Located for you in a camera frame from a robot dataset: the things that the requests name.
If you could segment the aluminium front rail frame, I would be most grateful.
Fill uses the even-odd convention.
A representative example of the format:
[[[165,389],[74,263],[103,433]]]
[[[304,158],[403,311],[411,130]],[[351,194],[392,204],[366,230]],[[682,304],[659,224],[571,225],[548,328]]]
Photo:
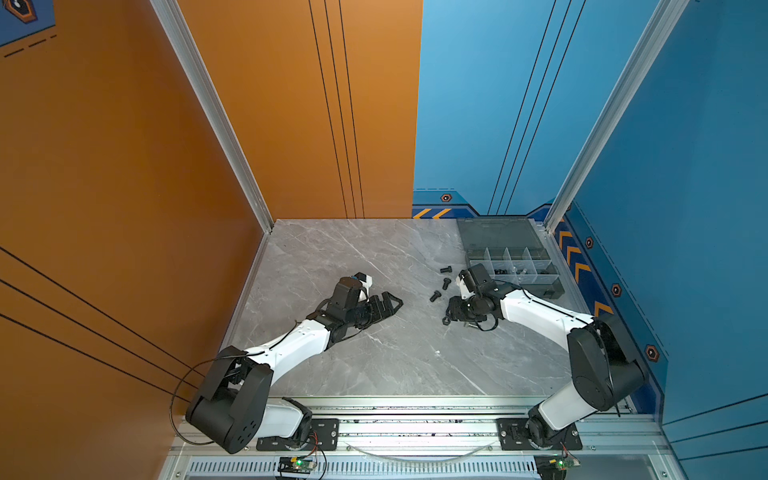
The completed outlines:
[[[301,397],[313,418],[338,418],[335,451],[314,451],[312,479],[540,478],[534,458],[573,456],[567,479],[682,479],[657,419],[626,399],[575,425],[579,451],[504,451],[496,420],[527,418],[534,396]]]

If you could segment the left green circuit board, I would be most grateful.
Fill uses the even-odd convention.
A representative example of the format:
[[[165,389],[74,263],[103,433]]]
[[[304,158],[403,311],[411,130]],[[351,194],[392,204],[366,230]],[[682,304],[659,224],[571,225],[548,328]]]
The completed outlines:
[[[309,479],[318,473],[318,468],[316,460],[305,457],[280,457],[276,475],[278,479]]]

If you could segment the green circuit board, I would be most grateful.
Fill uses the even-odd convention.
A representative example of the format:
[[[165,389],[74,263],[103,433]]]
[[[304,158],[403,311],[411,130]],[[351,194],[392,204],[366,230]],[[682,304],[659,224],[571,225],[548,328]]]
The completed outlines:
[[[309,479],[318,473],[318,468],[316,460],[305,457],[280,457],[276,475],[278,479]]]
[[[581,462],[573,456],[534,458],[536,470],[542,480],[566,480],[568,472],[581,466]]]

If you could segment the aluminium corner post left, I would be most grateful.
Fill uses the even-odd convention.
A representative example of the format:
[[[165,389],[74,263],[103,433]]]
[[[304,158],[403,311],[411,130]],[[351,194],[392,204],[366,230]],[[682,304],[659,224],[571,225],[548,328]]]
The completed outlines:
[[[271,234],[274,220],[179,3],[171,0],[151,0],[150,5],[254,216],[262,231],[267,235]]]

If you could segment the right green circuit board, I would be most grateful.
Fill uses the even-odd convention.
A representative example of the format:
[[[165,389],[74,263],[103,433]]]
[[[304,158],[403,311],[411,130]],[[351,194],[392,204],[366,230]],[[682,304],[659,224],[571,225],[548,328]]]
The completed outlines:
[[[581,466],[581,462],[573,456],[534,458],[536,470],[542,480],[566,480],[568,472]]]

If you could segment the aluminium corner post right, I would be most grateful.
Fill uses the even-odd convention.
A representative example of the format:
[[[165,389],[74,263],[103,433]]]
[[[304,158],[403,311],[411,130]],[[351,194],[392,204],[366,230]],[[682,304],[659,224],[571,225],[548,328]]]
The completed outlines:
[[[563,220],[688,4],[688,0],[662,0],[655,7],[545,217],[546,233],[554,233]]]

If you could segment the grey plastic organizer box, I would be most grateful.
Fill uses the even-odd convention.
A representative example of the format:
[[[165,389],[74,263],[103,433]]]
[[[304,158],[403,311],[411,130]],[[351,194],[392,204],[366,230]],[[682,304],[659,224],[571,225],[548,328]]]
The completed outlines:
[[[481,265],[495,280],[522,286],[537,297],[564,294],[557,267],[527,218],[459,219],[468,267]]]

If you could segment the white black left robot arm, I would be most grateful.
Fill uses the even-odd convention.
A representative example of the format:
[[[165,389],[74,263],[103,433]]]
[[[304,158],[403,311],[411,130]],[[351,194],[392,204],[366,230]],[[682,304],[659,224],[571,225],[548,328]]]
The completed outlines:
[[[394,316],[403,300],[389,292],[365,296],[336,309],[326,299],[284,335],[246,350],[232,345],[208,361],[210,368],[189,402],[184,419],[230,454],[253,439],[285,440],[305,446],[312,434],[312,412],[300,402],[272,399],[273,384],[306,360]]]

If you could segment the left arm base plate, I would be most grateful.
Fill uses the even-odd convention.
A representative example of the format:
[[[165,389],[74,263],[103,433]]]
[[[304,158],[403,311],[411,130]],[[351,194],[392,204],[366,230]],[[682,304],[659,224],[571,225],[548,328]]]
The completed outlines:
[[[335,451],[339,439],[338,418],[313,418],[303,422],[296,433],[284,437],[259,438],[256,450],[263,452],[310,452],[319,448]]]

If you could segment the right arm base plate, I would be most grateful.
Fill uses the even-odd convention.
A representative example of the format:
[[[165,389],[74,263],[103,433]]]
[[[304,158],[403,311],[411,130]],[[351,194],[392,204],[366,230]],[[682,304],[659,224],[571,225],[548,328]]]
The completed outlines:
[[[504,451],[583,449],[581,436],[575,424],[562,430],[552,430],[542,420],[506,417],[496,420],[497,436]]]

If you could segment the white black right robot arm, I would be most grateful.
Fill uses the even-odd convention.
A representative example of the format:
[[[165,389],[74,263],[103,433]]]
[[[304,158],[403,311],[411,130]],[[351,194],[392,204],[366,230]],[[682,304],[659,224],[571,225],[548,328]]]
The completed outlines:
[[[571,380],[528,412],[526,435],[534,448],[548,449],[576,422],[617,406],[648,379],[642,355],[621,319],[568,310],[528,291],[493,287],[485,293],[454,296],[444,324],[479,327],[489,316],[519,324],[548,338],[569,357]]]

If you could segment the aluminium corner post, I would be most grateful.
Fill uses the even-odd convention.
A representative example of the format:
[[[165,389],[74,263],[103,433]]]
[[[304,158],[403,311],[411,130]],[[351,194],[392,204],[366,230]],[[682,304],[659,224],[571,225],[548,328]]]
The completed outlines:
[[[546,233],[554,233],[563,220],[688,4],[688,0],[662,0],[655,7],[545,217]]]
[[[254,216],[262,231],[267,235],[271,234],[274,220],[179,3],[171,0],[151,0],[150,5]]]

